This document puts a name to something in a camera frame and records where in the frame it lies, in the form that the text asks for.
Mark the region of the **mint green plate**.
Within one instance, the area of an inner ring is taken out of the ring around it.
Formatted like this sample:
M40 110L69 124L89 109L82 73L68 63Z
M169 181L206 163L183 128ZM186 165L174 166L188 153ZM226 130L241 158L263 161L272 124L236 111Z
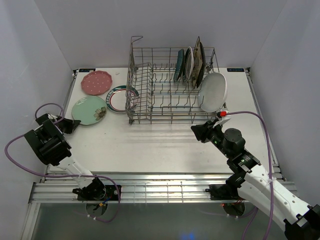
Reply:
M71 115L81 125L90 126L100 122L107 113L106 102L98 96L86 96L79 99L72 107Z

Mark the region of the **white oval plate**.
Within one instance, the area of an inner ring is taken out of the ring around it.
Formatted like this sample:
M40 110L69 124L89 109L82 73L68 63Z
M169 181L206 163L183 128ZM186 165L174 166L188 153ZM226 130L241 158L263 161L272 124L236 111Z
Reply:
M208 74L201 82L198 92L199 107L207 113L218 111L226 102L228 85L226 78L219 72Z

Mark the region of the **black floral square plate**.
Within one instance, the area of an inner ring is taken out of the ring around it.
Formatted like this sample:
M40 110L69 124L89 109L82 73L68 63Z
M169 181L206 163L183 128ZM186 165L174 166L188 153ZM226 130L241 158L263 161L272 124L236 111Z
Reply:
M200 66L199 74L196 80L197 88L199 88L202 83L202 80L205 74L205 67L206 67L206 56L205 56L205 50L202 42L200 42L200 59L201 59L201 66Z

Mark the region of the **beige floral square plate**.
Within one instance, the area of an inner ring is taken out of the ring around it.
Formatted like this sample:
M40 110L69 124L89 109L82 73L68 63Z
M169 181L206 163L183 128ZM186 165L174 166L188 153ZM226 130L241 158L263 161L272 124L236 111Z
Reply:
M196 82L198 78L198 74L201 68L201 50L200 50L200 37L197 38L196 44L193 50L193 57L194 57L194 66L191 74L191 80L192 80L192 86L195 89L196 88Z

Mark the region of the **teal square plate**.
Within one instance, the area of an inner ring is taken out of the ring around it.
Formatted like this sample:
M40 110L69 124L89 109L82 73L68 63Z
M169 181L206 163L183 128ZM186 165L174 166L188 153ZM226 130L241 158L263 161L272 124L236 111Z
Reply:
M185 62L185 50L182 48L178 51L176 68L173 75L174 82L177 82L181 78L184 62Z

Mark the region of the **striped rim plate front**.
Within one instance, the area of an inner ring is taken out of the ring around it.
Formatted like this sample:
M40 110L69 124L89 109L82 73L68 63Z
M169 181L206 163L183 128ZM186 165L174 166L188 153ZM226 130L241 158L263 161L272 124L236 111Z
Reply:
M188 47L185 54L185 62L184 62L184 75L183 81L186 83L191 78L191 74L194 67L194 55L192 47Z

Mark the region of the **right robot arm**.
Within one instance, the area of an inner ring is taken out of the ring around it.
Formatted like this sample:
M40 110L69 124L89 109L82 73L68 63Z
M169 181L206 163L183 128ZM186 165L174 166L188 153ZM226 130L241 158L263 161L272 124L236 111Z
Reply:
M240 130L222 130L216 119L191 126L196 139L212 143L225 157L232 170L225 184L209 185L210 198L242 198L265 214L284 230L288 240L318 240L320 238L320 206L311 206L301 200L277 179L270 177L265 167L245 149L245 139Z

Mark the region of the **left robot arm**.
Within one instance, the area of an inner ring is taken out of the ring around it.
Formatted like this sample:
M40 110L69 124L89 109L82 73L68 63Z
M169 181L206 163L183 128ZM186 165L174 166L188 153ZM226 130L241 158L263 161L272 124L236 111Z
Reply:
M44 165L64 171L78 185L72 192L82 200L102 200L106 197L105 185L91 171L72 157L71 145L64 137L80 124L80 121L62 119L60 116L43 114L36 118L39 127L24 134L35 155Z

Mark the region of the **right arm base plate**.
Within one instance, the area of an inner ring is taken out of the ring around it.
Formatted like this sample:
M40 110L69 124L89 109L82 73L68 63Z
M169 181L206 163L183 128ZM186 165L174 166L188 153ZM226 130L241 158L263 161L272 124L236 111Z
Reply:
M237 188L228 184L210 184L208 188L204 190L210 194L211 200L238 200Z

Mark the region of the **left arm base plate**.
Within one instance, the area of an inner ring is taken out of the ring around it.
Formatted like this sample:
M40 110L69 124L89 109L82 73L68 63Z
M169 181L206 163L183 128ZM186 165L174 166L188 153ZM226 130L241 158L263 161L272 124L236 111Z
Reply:
M80 195L77 195L76 199L78 201L100 201L100 202L118 201L119 196L121 195L121 192L122 192L122 186L117 185L117 187L119 191L117 191L114 185L110 185L110 184L105 185L105 195L101 199L97 199L93 197L83 198Z

